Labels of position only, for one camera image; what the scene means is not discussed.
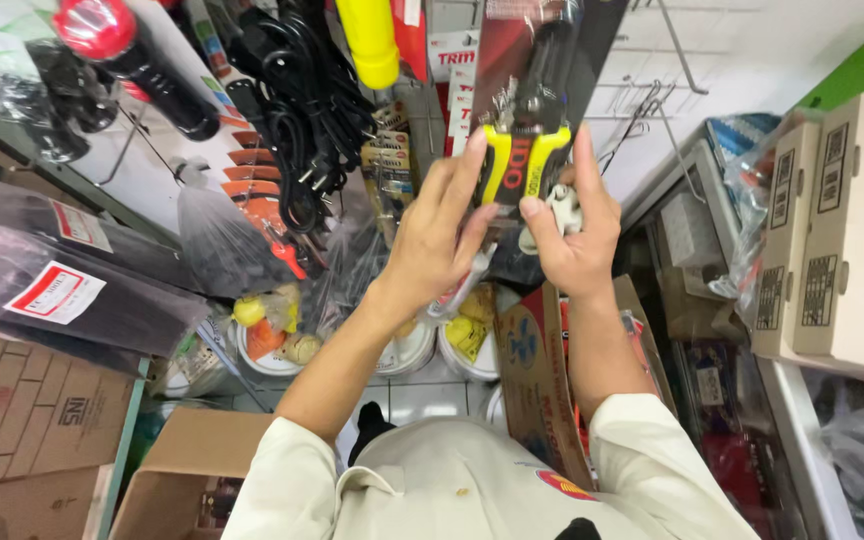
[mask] hand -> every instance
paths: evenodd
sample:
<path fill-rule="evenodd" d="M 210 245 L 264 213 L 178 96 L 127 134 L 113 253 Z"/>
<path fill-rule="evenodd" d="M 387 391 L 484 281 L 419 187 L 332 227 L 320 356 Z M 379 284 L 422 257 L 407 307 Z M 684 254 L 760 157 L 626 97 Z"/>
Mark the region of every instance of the hand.
<path fill-rule="evenodd" d="M 535 197 L 522 198 L 518 208 L 538 246 L 546 278 L 574 301 L 613 293 L 612 263 L 622 206 L 602 184 L 586 123 L 575 137 L 572 156 L 574 167 L 566 167 L 558 180 L 575 185 L 582 207 L 582 231 L 559 236 L 552 209 Z"/>
<path fill-rule="evenodd" d="M 369 288 L 383 299 L 392 317 L 407 320 L 472 267 L 489 222 L 498 212 L 496 204 L 480 206 L 459 236 L 485 155 L 485 132 L 477 129 L 462 156 L 432 164 L 418 198 L 405 210 L 389 262 Z"/>

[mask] shirt sleeve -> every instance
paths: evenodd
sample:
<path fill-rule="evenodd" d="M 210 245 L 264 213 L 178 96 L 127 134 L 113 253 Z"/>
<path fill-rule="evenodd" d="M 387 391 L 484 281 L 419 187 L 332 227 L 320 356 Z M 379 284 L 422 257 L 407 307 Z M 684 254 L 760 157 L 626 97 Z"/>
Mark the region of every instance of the shirt sleeve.
<path fill-rule="evenodd" d="M 651 394 L 617 394 L 595 412 L 589 451 L 599 488 L 682 540 L 758 539 L 672 413 Z"/>
<path fill-rule="evenodd" d="M 262 436 L 222 540 L 328 538 L 335 455 L 308 429 L 276 418 Z"/>

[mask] cable bundle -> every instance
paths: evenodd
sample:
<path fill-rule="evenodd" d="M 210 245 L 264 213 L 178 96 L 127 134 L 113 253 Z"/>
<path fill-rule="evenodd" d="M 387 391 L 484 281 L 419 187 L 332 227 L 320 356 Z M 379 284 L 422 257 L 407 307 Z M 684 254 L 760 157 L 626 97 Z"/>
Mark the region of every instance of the cable bundle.
<path fill-rule="evenodd" d="M 282 222 L 300 234 L 319 223 L 321 196 L 342 190 L 346 173 L 362 165 L 360 149 L 376 130 L 375 107 L 359 92 L 355 70 L 332 42 L 323 11 L 310 4 L 283 3 L 279 19 L 259 9 L 243 13 L 241 40 L 251 57 L 231 60 L 259 84 L 257 103 L 243 109 L 246 84 L 229 85 L 282 175 Z"/>

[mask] white shirt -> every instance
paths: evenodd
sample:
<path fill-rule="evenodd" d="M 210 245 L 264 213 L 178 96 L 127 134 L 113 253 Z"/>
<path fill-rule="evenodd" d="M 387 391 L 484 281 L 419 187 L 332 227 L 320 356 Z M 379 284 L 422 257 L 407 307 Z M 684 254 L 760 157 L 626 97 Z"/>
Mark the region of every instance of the white shirt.
<path fill-rule="evenodd" d="M 552 540 L 578 517 L 606 540 L 758 538 L 655 396 L 606 399 L 589 450 L 596 493 L 484 423 L 429 418 L 377 437 L 337 477 L 332 449 L 278 418 L 222 540 Z"/>

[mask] left hand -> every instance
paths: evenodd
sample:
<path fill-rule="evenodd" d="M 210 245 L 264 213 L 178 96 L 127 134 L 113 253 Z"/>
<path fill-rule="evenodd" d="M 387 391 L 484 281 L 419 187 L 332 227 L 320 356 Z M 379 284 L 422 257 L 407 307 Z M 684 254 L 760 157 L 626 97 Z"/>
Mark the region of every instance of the left hand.
<path fill-rule="evenodd" d="M 460 157 L 433 163 L 418 198 L 405 210 L 389 262 L 369 287 L 395 320 L 414 316 L 472 267 L 489 222 L 498 213 L 496 204 L 476 208 L 459 236 L 486 146 L 485 132 L 477 129 Z"/>

